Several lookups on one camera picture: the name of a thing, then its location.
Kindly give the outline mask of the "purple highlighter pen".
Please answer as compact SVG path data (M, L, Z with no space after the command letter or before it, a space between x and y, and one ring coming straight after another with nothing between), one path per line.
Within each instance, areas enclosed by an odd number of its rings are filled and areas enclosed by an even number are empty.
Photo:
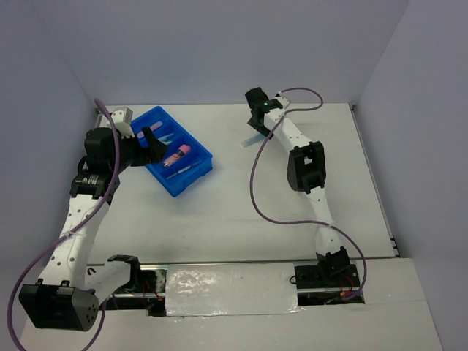
M158 122L152 124L151 126L149 126L148 128L153 132L156 129L160 128L162 125L163 125L163 123L161 121L158 121ZM143 130L141 130L140 132L137 133L137 137L140 138L140 139L144 138Z

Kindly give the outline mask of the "pink-capped eraser jar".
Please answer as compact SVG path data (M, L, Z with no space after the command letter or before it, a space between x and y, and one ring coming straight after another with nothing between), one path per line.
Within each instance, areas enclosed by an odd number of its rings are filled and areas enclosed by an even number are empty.
M191 151L191 146L182 144L181 146L178 147L176 152L174 152L171 156L169 156L162 162L162 166L164 168L170 167L171 165L175 164L180 158L188 154L190 151Z

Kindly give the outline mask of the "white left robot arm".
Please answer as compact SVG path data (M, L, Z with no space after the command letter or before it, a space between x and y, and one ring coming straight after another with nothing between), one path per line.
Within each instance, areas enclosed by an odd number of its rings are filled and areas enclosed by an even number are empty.
M19 301L39 329L88 331L99 307L115 291L138 291L144 275L136 256L115 254L103 268L89 274L88 259L103 219L128 167L162 161L168 147L143 127L146 145L134 135L109 127L86 134L85 155L70 188L68 216L45 269L33 284L24 284Z

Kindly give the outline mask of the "blue mini stapler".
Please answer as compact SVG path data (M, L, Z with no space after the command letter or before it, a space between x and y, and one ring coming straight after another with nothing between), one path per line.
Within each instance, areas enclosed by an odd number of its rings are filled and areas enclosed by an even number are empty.
M159 141L160 141L161 143L164 143L165 145L168 145L168 144L172 143L173 136L174 136L173 133L164 135L164 136L162 136L162 137L159 138Z

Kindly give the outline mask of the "black thin pen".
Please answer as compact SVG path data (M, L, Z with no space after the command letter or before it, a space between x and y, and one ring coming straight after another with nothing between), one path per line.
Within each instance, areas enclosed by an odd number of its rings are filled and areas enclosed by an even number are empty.
M171 178L175 178L176 176L178 176L178 175L180 175L180 174L182 174L182 173L185 173L186 171L188 171L188 170L190 170L190 169L192 169L192 168L198 166L200 163L201 163L201 161L198 161L198 162L195 162L195 163L193 163L193 164L191 164L191 165L187 165L186 167L181 168L180 170L178 170L178 171L174 172L173 174L169 175L169 176L166 178L166 180L169 180L169 179L171 179Z

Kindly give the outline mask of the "blue-capped grey marker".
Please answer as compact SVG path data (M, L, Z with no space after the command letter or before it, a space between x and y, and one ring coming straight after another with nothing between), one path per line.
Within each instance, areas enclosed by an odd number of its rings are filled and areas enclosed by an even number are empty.
M255 143L262 142L264 139L265 139L264 135L258 134L258 135L255 135L254 137L251 137L249 139L244 140L241 143L241 145L242 145L243 148L247 148L249 146L254 145Z

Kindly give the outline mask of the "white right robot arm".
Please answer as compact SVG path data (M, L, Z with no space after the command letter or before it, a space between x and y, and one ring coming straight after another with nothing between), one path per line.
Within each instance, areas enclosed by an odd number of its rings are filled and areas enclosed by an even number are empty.
M306 91L318 98L314 107L290 107L285 96L291 91ZM342 239L345 238L361 254L358 245L334 223L325 191L327 178L325 147L320 141L313 141L292 122L290 114L319 110L324 105L322 96L311 88L286 88L270 98L262 88L252 88L245 93L250 109L248 125L265 137L254 158L249 175L249 197L257 214L265 221L277 225L317 225L315 254L319 280L326 286L334 286L343 275L350 275L352 263ZM260 156L269 140L278 140L288 153L286 179L296 193L305 195L314 219L278 220L264 214L254 195L254 177Z

